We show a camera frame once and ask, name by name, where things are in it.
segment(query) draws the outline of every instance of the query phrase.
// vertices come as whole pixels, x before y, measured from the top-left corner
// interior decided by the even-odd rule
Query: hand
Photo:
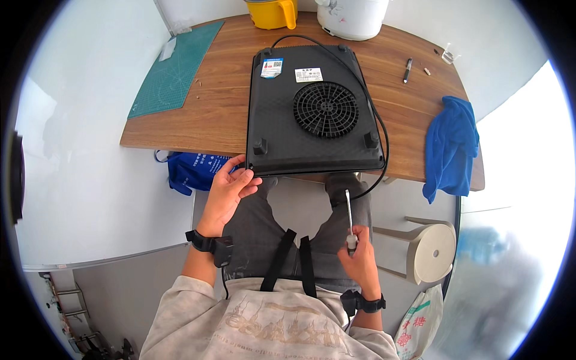
[[[214,175],[212,188],[208,195],[208,201],[204,208],[202,218],[196,227],[196,231],[205,237],[222,237],[224,225],[226,225],[240,199],[254,194],[262,183],[262,179],[253,179],[252,170],[238,169],[231,174],[234,166],[246,160],[246,155],[238,155],[228,160],[224,166]]]
[[[356,251],[350,257],[348,246],[338,251],[338,259],[342,263],[346,274],[356,281],[362,288],[362,295],[368,301],[380,299],[380,282],[378,281],[378,268],[374,258],[374,248],[370,243],[370,229],[367,226],[354,225],[352,232],[358,237]]]

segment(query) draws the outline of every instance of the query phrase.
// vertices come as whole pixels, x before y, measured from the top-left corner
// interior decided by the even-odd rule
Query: gray pants
[[[272,215],[268,204],[268,192],[278,182],[276,178],[264,179],[258,192],[240,201],[232,219],[224,227],[224,236],[232,236],[234,248],[232,261],[225,267],[226,280],[264,277],[284,233]],[[316,284],[327,290],[343,293],[348,289],[359,290],[358,284],[346,275],[336,253],[344,245],[348,235],[348,211],[344,190],[355,196],[368,188],[352,173],[330,174],[325,190],[332,205],[332,215],[323,223],[310,241],[312,266]],[[372,241],[372,216],[370,194],[352,200],[354,225],[370,228]],[[282,267],[281,278],[300,279],[301,266],[298,249],[293,244]]]

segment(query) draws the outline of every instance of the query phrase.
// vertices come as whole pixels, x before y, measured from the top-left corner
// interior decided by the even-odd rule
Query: screwdriver
[[[350,192],[348,189],[346,189],[346,205],[348,205],[348,222],[350,223],[350,234],[346,237],[346,243],[348,245],[348,255],[352,257],[356,251],[358,237],[352,233],[352,209],[350,208]]]

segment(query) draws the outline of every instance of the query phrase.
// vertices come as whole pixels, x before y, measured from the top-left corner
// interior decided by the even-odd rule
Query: sleeve
[[[350,337],[366,346],[382,359],[399,360],[394,340],[384,331],[364,329],[359,327],[350,328]]]
[[[194,321],[217,303],[214,289],[210,284],[188,276],[178,276],[174,285],[160,299],[158,311],[142,345],[140,356],[143,357],[159,342]]]

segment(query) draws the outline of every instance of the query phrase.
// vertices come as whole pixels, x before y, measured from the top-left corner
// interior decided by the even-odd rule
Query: beige plastic stool
[[[381,266],[378,269],[399,278],[420,284],[435,282],[452,270],[452,260],[456,253],[456,231],[448,221],[405,217],[406,220],[424,224],[409,232],[373,227],[378,234],[408,241],[406,274]]]

